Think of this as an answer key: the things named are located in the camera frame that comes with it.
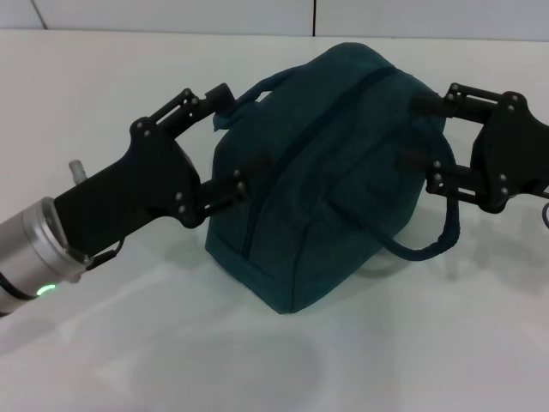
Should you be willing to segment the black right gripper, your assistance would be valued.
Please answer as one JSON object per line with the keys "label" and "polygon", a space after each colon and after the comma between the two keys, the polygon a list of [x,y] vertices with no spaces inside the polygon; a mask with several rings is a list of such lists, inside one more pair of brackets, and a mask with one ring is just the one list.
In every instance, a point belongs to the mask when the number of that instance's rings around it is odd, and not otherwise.
{"label": "black right gripper", "polygon": [[501,212],[521,194],[548,198],[548,126],[532,115],[523,95],[452,83],[444,95],[414,94],[411,113],[483,124],[473,145],[472,169],[442,163],[426,152],[398,152],[396,166],[424,174],[428,193],[475,204],[485,212]]}

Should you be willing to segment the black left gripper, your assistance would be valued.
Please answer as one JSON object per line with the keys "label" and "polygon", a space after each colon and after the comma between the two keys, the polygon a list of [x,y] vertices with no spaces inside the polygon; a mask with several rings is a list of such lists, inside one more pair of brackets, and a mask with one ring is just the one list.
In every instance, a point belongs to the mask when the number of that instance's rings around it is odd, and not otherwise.
{"label": "black left gripper", "polygon": [[246,200],[252,180],[270,169],[268,154],[201,182],[174,138],[234,103],[225,83],[203,99],[186,88],[149,118],[137,119],[120,160],[55,198],[69,246],[92,257],[159,217],[173,216],[184,227],[199,227]]}

